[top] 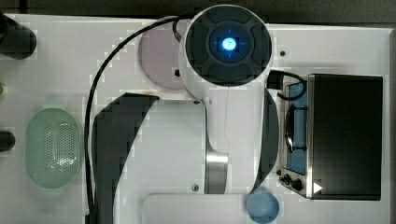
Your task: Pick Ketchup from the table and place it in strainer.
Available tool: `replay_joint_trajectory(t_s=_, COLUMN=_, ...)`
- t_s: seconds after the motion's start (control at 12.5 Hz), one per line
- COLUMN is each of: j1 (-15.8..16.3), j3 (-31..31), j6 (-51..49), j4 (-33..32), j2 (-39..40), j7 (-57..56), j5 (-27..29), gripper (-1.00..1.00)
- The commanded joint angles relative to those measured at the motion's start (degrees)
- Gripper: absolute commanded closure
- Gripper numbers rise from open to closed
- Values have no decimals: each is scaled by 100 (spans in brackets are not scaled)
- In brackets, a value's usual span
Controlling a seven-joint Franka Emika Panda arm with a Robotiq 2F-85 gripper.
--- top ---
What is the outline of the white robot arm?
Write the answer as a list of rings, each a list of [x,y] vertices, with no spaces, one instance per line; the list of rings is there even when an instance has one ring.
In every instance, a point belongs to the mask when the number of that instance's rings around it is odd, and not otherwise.
[[[187,100],[124,93],[92,125],[90,224],[144,224],[154,194],[245,194],[265,160],[272,37],[250,10],[209,7],[179,42]]]

